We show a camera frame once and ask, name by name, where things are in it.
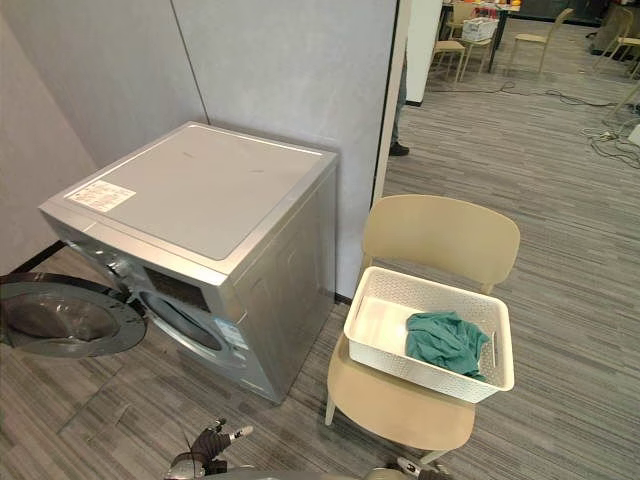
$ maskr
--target green cloth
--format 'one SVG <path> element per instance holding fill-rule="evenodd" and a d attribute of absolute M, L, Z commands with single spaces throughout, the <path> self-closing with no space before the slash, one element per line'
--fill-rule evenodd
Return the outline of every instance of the green cloth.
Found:
<path fill-rule="evenodd" d="M 407 331 L 409 357 L 486 380 L 478 371 L 478 359 L 489 337 L 456 312 L 415 313 L 407 319 Z"/>

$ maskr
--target gray vinyl floor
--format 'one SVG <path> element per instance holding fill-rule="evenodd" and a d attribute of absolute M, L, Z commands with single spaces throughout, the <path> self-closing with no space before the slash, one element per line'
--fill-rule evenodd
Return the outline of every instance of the gray vinyl floor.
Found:
<path fill-rule="evenodd" d="M 470 63 L 459 88 L 513 81 L 520 93 L 557 89 L 593 102 L 617 102 L 630 88 L 617 63 L 591 72 L 584 27 L 563 27 L 543 74 L 525 52 L 504 76 L 513 35 L 546 28 L 510 20 L 496 71 L 477 74 Z M 423 105 L 404 108 L 400 134 L 411 154 L 390 160 L 385 195 L 485 205 L 517 222 L 522 244 L 494 291 L 510 309 L 516 387 L 479 404 L 471 439 L 443 461 L 460 480 L 640 478 L 640 171 L 597 156 L 580 136 L 602 126 L 607 108 L 438 92 L 450 88 L 434 71 Z M 67 249 L 38 270 L 102 281 Z M 161 478 L 186 448 L 183 432 L 193 439 L 216 416 L 256 427 L 225 452 L 235 465 L 362 476 L 396 455 L 415 457 L 339 412 L 323 424 L 328 360 L 347 309 L 335 307 L 280 406 L 183 358 L 153 326 L 135 349 L 108 358 L 45 359 L 0 346 L 0 478 Z"/>

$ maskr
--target black shoe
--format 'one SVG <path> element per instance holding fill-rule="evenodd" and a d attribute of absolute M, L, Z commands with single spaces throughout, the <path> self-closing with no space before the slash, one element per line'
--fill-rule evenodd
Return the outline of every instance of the black shoe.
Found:
<path fill-rule="evenodd" d="M 398 457 L 398 466 L 405 474 L 415 477 L 418 480 L 455 480 L 453 476 L 447 472 L 441 463 L 435 463 L 436 470 L 431 469 L 431 465 L 420 468 L 417 464 L 413 463 L 404 457 Z"/>
<path fill-rule="evenodd" d="M 398 142 L 393 142 L 389 147 L 389 155 L 392 157 L 404 157 L 409 155 L 409 147 L 400 145 Z"/>

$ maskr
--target chair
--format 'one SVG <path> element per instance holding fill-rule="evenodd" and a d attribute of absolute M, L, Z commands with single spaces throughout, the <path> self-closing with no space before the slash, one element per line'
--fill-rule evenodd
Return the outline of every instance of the chair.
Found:
<path fill-rule="evenodd" d="M 407 260 L 474 280 L 488 294 L 509 274 L 519 243 L 516 224 L 488 208 L 431 195 L 385 197 L 367 219 L 362 268 L 374 258 Z M 473 429 L 475 404 L 351 360 L 344 335 L 327 388 L 326 425 L 337 406 L 381 437 L 430 451 L 423 463 L 464 445 Z"/>
<path fill-rule="evenodd" d="M 629 72 L 629 77 L 632 79 L 636 78 L 636 74 L 638 73 L 638 70 L 640 70 L 640 52 L 636 53 L 636 56 L 633 58 L 633 62 L 635 62 L 636 66 Z"/>
<path fill-rule="evenodd" d="M 551 26 L 549 33 L 546 37 L 542 37 L 540 35 L 531 35 L 529 33 L 520 33 L 516 35 L 516 43 L 513 46 L 513 51 L 511 52 L 511 57 L 509 58 L 509 65 L 507 66 L 507 72 L 511 70 L 511 65 L 513 64 L 513 59 L 516 57 L 516 52 L 518 50 L 518 45 L 520 43 L 533 43 L 537 45 L 543 45 L 544 48 L 542 50 L 542 57 L 540 57 L 540 66 L 538 67 L 538 73 L 542 72 L 542 65 L 544 64 L 544 57 L 547 54 L 547 49 L 549 48 L 549 43 L 551 42 L 551 37 L 555 33 L 558 28 L 569 18 L 569 15 L 573 13 L 573 8 L 565 8 L 560 15 L 556 17 L 555 22 Z"/>
<path fill-rule="evenodd" d="M 453 57 L 454 54 L 458 54 L 458 68 L 456 69 L 456 78 L 453 81 L 453 85 L 455 86 L 458 83 L 458 79 L 460 78 L 460 71 L 462 69 L 462 61 L 464 60 L 464 53 L 466 52 L 466 48 L 460 42 L 456 42 L 455 40 L 439 40 L 436 42 L 436 46 L 433 49 L 432 60 L 436 57 L 438 53 L 442 54 L 444 57 L 445 54 L 450 53 Z M 451 68 L 451 59 L 449 59 L 449 66 L 447 67 L 447 77 L 449 76 L 449 69 Z"/>
<path fill-rule="evenodd" d="M 633 97 L 635 97 L 638 92 L 640 91 L 640 81 L 638 81 L 624 96 L 624 98 L 622 100 L 620 100 L 620 102 L 616 105 L 616 107 L 610 111 L 606 117 L 604 117 L 605 120 L 612 118 L 617 112 L 618 110 L 620 110 L 624 105 L 626 105 L 629 100 L 631 100 Z"/>
<path fill-rule="evenodd" d="M 455 2 L 453 4 L 453 18 L 447 22 L 449 27 L 449 40 L 453 38 L 453 34 L 456 30 L 462 30 L 464 21 L 469 20 L 473 15 L 474 9 L 477 5 L 467 2 Z"/>
<path fill-rule="evenodd" d="M 615 45 L 615 48 L 609 55 L 609 59 L 611 60 L 613 60 L 616 53 L 618 53 L 618 50 L 620 50 L 622 47 L 627 47 L 624 53 L 621 55 L 621 58 L 624 59 L 627 56 L 627 53 L 629 53 L 629 50 L 631 48 L 640 46 L 640 38 L 634 38 L 629 36 L 629 32 L 631 31 L 631 26 L 633 25 L 633 12 L 628 8 L 620 9 L 619 25 L 620 26 L 618 28 L 618 32 L 616 33 L 616 36 L 613 38 L 613 40 L 611 40 L 611 43 L 607 45 L 607 48 L 605 48 L 602 51 L 602 55 L 600 55 L 598 60 L 596 60 L 596 63 L 593 64 L 594 70 L 596 70 L 598 65 L 600 65 L 600 62 L 602 62 L 602 60 L 606 58 L 606 53 L 610 51 L 614 45 Z M 631 72 L 632 77 L 633 75 L 635 75 L 636 71 L 637 69 L 634 69 Z"/>
<path fill-rule="evenodd" d="M 482 72 L 482 67 L 484 67 L 484 62 L 487 60 L 487 56 L 491 54 L 491 43 L 493 42 L 493 36 L 491 38 L 487 38 L 486 40 L 479 40 L 477 42 L 473 40 L 460 40 L 460 43 L 467 46 L 467 51 L 465 52 L 464 64 L 462 65 L 462 72 L 460 73 L 460 81 L 464 79 L 464 74 L 467 71 L 467 64 L 469 63 L 469 57 L 471 57 L 471 52 L 473 51 L 473 47 L 484 48 L 485 51 L 482 54 L 482 59 L 480 60 L 480 68 L 478 69 L 478 73 Z"/>

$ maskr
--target washing machine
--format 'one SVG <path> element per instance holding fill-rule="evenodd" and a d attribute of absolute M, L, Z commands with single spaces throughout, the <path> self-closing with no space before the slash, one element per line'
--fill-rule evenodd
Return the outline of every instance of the washing machine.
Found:
<path fill-rule="evenodd" d="M 274 402 L 333 304 L 331 152 L 188 123 L 40 206 L 117 289 L 2 278 L 2 341 L 87 357 L 135 347 L 153 321 L 223 375 Z"/>

